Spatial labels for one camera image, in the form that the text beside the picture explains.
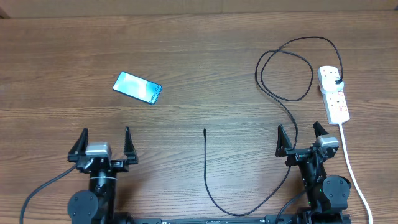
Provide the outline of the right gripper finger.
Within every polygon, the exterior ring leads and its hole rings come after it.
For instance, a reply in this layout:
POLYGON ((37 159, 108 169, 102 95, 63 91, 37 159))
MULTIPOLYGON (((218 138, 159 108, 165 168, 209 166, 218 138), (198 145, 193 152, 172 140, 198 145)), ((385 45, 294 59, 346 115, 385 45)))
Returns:
POLYGON ((316 138, 318 138, 319 136, 329 135, 329 132, 327 132, 318 121, 313 123, 313 129, 316 138))
POLYGON ((284 130, 283 125, 277 128, 277 146, 275 150, 276 157, 286 157, 293 151, 292 143, 284 130))

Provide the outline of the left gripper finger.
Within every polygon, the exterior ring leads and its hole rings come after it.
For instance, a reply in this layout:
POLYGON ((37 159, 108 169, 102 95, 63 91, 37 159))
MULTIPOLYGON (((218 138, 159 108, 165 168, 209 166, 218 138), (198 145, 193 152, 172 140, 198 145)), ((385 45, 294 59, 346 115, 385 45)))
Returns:
POLYGON ((70 149, 68 153, 68 162, 78 162, 81 156, 85 155, 86 147, 88 145, 88 129, 84 128, 80 137, 70 149))
POLYGON ((124 155, 126 156, 127 164, 138 164, 139 159, 133 145, 131 132, 128 126, 125 128, 125 141, 124 141, 124 155))

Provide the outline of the blue Galaxy smartphone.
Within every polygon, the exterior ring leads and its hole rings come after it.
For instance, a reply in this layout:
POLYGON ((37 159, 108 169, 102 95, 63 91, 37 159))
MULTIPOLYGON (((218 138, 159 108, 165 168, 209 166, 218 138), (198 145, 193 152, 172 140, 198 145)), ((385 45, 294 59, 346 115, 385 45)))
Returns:
POLYGON ((113 90, 154 105, 161 94, 162 86, 133 74, 121 72, 113 85, 113 90))

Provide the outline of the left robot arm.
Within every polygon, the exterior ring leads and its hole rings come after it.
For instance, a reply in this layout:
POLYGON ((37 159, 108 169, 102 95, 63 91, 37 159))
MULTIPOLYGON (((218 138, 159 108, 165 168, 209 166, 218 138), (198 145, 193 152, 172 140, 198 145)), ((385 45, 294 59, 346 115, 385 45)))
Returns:
POLYGON ((67 210, 73 224, 134 223, 129 212, 115 211, 117 174, 129 172, 130 165, 139 163, 129 127, 125 127, 124 155, 125 159, 112 159, 109 143, 89 143, 88 129, 83 129, 68 153, 68 162, 90 176, 88 189, 69 200, 67 210))

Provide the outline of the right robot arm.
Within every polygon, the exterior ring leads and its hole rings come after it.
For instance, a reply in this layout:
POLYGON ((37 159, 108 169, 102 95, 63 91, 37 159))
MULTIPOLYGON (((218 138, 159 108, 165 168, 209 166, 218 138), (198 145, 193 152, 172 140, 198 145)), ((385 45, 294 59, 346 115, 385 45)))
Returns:
POLYGON ((275 155, 286 158, 286 166, 298 166, 304 189, 289 200, 271 223, 350 223, 348 208, 351 182, 339 175, 328 176, 323 163, 335 156, 339 140, 329 134, 319 122, 313 124, 316 141, 308 148, 295 149, 282 125, 277 130, 275 155), (284 215, 285 209, 301 196, 306 195, 308 206, 293 215, 284 215))

